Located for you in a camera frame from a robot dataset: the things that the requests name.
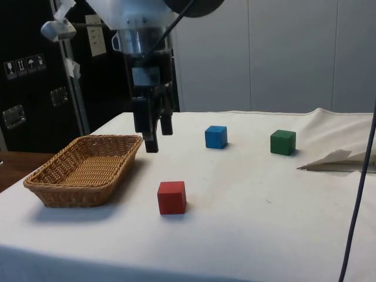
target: wicker basket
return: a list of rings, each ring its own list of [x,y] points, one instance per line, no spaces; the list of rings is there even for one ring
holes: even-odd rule
[[[139,136],[79,137],[23,185],[47,207],[100,206],[132,166],[141,144]]]

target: metal handle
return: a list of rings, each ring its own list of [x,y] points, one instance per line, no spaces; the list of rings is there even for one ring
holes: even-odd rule
[[[120,37],[119,37],[118,31],[112,37],[111,43],[112,43],[112,49],[114,49],[115,51],[118,51],[118,52],[122,51],[122,49],[120,47]]]

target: white tablecloth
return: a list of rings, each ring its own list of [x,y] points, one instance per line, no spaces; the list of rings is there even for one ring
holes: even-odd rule
[[[296,168],[320,132],[370,121],[320,109],[178,113],[174,135],[159,135],[158,154],[142,146],[103,207],[49,209],[20,181],[0,194],[0,281],[337,281],[360,174]],[[210,125],[228,127],[227,149],[205,148]],[[270,153],[277,129],[297,132],[297,154]],[[133,132],[125,113],[96,133]],[[186,182],[184,215],[159,214],[169,180]],[[346,281],[376,281],[375,187],[367,176]]]

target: black cable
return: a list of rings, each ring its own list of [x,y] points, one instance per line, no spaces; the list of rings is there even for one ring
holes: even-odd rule
[[[367,150],[365,151],[365,158],[364,158],[364,163],[363,163],[362,174],[360,176],[360,181],[359,181],[357,200],[355,201],[354,212],[352,214],[353,216],[352,216],[352,219],[351,219],[350,229],[348,231],[346,251],[345,251],[345,256],[344,256],[344,259],[343,259],[340,279],[338,280],[339,282],[343,282],[343,280],[345,278],[345,274],[346,274],[348,258],[350,256],[350,250],[351,250],[351,243],[353,242],[355,224],[357,223],[357,217],[358,217],[358,212],[359,212],[359,208],[360,208],[360,202],[362,201],[365,175],[367,174],[368,164],[370,162],[372,143],[374,141],[374,136],[375,136],[375,129],[376,129],[376,103],[375,103],[375,109],[374,109],[374,117],[373,117],[372,125],[371,125],[370,137],[368,139]]]
[[[166,39],[166,37],[171,33],[171,31],[174,29],[174,27],[182,20],[182,18],[187,14],[188,10],[197,0],[190,0],[190,2],[187,4],[187,6],[182,10],[182,12],[179,14],[179,16],[171,23],[171,25],[166,29],[166,31],[163,33],[163,35],[158,39],[158,41],[154,44],[154,46],[151,48],[151,50],[147,53],[146,56],[139,62],[139,65],[144,65],[150,57],[153,55],[154,51],[157,49],[157,47],[161,44],[162,41]]]

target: sticker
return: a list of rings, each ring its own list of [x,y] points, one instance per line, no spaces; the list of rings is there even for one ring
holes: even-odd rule
[[[28,72],[33,73],[37,72],[38,68],[36,67],[36,60],[34,56],[26,57],[26,64],[28,66]]]
[[[15,61],[16,63],[16,70],[18,72],[18,76],[23,76],[28,74],[27,65],[25,63],[25,59],[18,59]]]
[[[4,69],[5,69],[5,73],[6,73],[6,78],[8,78],[8,80],[13,79],[13,78],[17,78],[18,75],[17,75],[17,71],[16,71],[14,61],[5,62],[4,63]]]
[[[36,67],[38,68],[39,71],[47,68],[45,57],[43,56],[43,54],[35,55],[35,60],[36,60]]]

